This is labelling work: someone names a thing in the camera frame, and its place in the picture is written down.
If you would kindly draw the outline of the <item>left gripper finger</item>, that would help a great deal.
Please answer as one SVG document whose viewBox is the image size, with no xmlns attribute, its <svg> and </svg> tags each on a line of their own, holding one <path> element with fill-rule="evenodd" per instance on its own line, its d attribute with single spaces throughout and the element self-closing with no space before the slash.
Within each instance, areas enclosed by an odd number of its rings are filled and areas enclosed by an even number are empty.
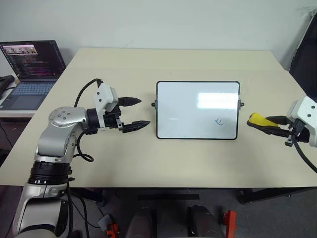
<svg viewBox="0 0 317 238">
<path fill-rule="evenodd" d="M 133 97 L 124 97 L 123 98 L 123 106 L 124 107 L 133 106 L 133 105 L 141 103 L 141 102 L 142 101 L 138 98 L 133 98 Z"/>
<path fill-rule="evenodd" d="M 130 124 L 122 124 L 122 133 L 129 133 L 129 132 L 134 132 L 137 130 L 140 130 L 147 125 L 149 125 L 151 122 L 146 121 L 146 120 L 139 120 L 139 121 L 134 121 Z"/>
</svg>

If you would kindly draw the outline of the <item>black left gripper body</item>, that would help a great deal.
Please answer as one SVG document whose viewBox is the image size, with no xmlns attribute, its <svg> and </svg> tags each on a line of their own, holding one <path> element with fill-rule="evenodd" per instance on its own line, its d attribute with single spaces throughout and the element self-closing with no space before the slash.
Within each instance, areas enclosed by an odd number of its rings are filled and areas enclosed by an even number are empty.
<svg viewBox="0 0 317 238">
<path fill-rule="evenodd" d="M 119 107 L 123 106 L 123 101 L 123 98 L 118 98 L 118 104 L 112 109 L 112 111 L 105 112 L 103 115 L 106 128 L 117 128 L 122 131 L 123 125 L 120 119 L 121 110 Z"/>
</svg>

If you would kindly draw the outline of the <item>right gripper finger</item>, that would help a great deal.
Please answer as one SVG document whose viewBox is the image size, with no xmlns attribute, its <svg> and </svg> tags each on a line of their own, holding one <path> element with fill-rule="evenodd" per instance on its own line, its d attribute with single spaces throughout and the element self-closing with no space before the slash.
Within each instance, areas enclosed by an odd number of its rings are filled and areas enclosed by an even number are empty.
<svg viewBox="0 0 317 238">
<path fill-rule="evenodd" d="M 270 116 L 266 119 L 275 124 L 290 124 L 290 119 L 286 116 Z"/>
<path fill-rule="evenodd" d="M 268 135 L 275 135 L 275 136 L 280 136 L 285 138 L 289 137 L 290 135 L 289 130 L 281 129 L 278 126 L 258 126 L 258 130 Z"/>
</svg>

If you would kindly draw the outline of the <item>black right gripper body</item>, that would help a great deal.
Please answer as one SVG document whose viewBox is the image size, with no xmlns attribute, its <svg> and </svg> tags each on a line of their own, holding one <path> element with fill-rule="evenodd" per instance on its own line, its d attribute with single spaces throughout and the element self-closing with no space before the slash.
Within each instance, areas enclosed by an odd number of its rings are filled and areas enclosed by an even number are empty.
<svg viewBox="0 0 317 238">
<path fill-rule="evenodd" d="M 294 142 L 309 143 L 310 132 L 305 127 L 305 123 L 300 119 L 295 119 L 293 122 L 289 123 L 289 135 L 285 141 L 285 145 L 291 147 Z"/>
</svg>

